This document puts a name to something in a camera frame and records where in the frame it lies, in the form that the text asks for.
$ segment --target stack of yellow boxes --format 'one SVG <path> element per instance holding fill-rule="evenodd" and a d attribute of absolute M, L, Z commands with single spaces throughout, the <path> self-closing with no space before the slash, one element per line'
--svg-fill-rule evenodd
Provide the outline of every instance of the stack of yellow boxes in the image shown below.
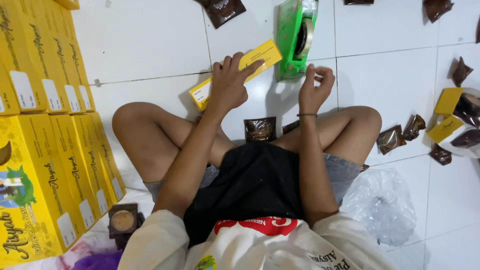
<path fill-rule="evenodd" d="M 126 193 L 75 36 L 78 1 L 55 1 L 0 0 L 0 269 L 65 253 Z"/>

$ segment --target hand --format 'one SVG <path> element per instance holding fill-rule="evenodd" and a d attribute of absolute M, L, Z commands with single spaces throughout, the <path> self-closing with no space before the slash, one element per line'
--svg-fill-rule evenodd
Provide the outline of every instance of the hand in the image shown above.
<path fill-rule="evenodd" d="M 265 63 L 258 60 L 243 71 L 239 71 L 240 59 L 243 53 L 237 52 L 225 57 L 223 66 L 215 62 L 213 64 L 213 80 L 210 90 L 210 100 L 207 110 L 214 111 L 215 115 L 225 116 L 231 109 L 234 109 L 248 99 L 247 89 L 243 86 L 248 76 Z"/>
<path fill-rule="evenodd" d="M 314 81 L 320 82 L 320 86 L 314 86 Z M 300 114 L 302 113 L 317 113 L 320 106 L 325 102 L 327 97 L 332 92 L 332 87 L 335 82 L 333 71 L 329 68 L 315 68 L 310 64 L 307 68 L 307 75 L 305 82 L 300 88 L 299 106 Z"/>

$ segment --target bracelet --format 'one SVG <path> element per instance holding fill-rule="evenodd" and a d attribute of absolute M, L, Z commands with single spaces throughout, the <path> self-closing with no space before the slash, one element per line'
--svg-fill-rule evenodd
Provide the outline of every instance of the bracelet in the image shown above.
<path fill-rule="evenodd" d="M 299 116 L 299 117 L 300 116 L 309 116 L 309 115 L 310 116 L 315 116 L 315 118 L 318 117 L 318 115 L 316 113 L 299 113 L 299 114 L 297 114 L 297 116 Z"/>

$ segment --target white label sticker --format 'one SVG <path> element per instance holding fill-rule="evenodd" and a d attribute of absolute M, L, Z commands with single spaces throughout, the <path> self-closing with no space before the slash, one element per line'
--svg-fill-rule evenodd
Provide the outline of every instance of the white label sticker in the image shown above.
<path fill-rule="evenodd" d="M 48 103 L 50 104 L 50 109 L 52 110 L 61 110 L 60 98 L 57 93 L 57 88 L 55 83 L 52 80 L 43 79 L 43 88 L 47 94 Z"/>
<path fill-rule="evenodd" d="M 200 87 L 197 91 L 193 93 L 195 100 L 197 102 L 202 102 L 210 95 L 210 88 L 212 86 L 212 81 L 208 82 L 206 85 Z"/>
<path fill-rule="evenodd" d="M 68 213 L 63 214 L 61 217 L 59 217 L 59 219 L 57 219 L 57 224 L 59 226 L 60 234 L 65 247 L 69 247 L 75 242 L 75 239 L 77 239 L 77 235 L 73 230 L 73 224 L 72 220 L 70 219 L 70 215 Z"/>
<path fill-rule="evenodd" d="M 102 212 L 102 215 L 105 214 L 108 210 L 107 206 L 107 200 L 105 200 L 105 194 L 103 193 L 103 189 L 100 189 L 96 193 L 96 199 L 98 201 L 98 206 L 100 206 L 100 212 Z"/>
<path fill-rule="evenodd" d="M 13 87 L 17 93 L 18 102 L 22 109 L 35 109 L 36 101 L 33 94 L 32 85 L 25 72 L 10 71 Z"/>
<path fill-rule="evenodd" d="M 115 195 L 117 196 L 117 201 L 120 201 L 120 199 L 123 197 L 123 192 L 120 188 L 120 184 L 119 184 L 119 181 L 117 180 L 117 178 L 113 178 L 112 180 L 112 186 L 113 186 L 113 190 L 115 190 Z"/>
<path fill-rule="evenodd" d="M 88 94 L 87 94 L 87 88 L 85 86 L 78 86 L 80 88 L 80 94 L 82 94 L 82 98 L 85 103 L 85 108 L 87 110 L 91 109 L 92 106 L 90 106 L 90 100 L 88 99 Z"/>
<path fill-rule="evenodd" d="M 70 103 L 70 109 L 73 112 L 80 111 L 80 106 L 78 106 L 77 95 L 75 94 L 75 88 L 70 85 L 65 86 L 65 92 L 67 92 L 68 103 Z"/>
<path fill-rule="evenodd" d="M 95 219 L 93 218 L 92 209 L 90 208 L 88 200 L 85 199 L 81 204 L 78 205 L 78 207 L 80 208 L 80 213 L 82 214 L 85 228 L 90 228 L 90 226 L 95 223 Z"/>

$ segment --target clear plastic bag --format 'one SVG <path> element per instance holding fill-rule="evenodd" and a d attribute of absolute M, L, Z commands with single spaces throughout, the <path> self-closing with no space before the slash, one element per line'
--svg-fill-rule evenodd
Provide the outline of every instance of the clear plastic bag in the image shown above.
<path fill-rule="evenodd" d="M 408 241 L 417 222 L 408 184 L 393 168 L 362 172 L 343 198 L 341 210 L 390 246 Z"/>

